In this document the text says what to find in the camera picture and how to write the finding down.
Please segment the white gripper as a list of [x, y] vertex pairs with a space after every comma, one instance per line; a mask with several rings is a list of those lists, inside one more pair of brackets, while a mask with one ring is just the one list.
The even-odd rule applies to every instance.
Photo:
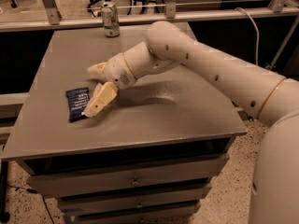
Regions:
[[98, 83], [95, 87], [92, 98], [82, 112], [88, 118], [96, 116], [109, 105], [116, 98], [118, 88], [125, 90], [136, 83], [136, 78], [131, 73], [123, 53], [110, 58], [107, 62], [94, 64], [87, 71], [92, 77], [111, 81]]

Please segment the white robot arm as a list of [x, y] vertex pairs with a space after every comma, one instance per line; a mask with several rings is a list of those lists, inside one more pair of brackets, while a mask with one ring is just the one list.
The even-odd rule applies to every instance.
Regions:
[[88, 68], [104, 79], [83, 114], [97, 115], [119, 90], [182, 63], [269, 130], [252, 179], [249, 224], [299, 224], [299, 82], [200, 43], [176, 25], [156, 21], [146, 40]]

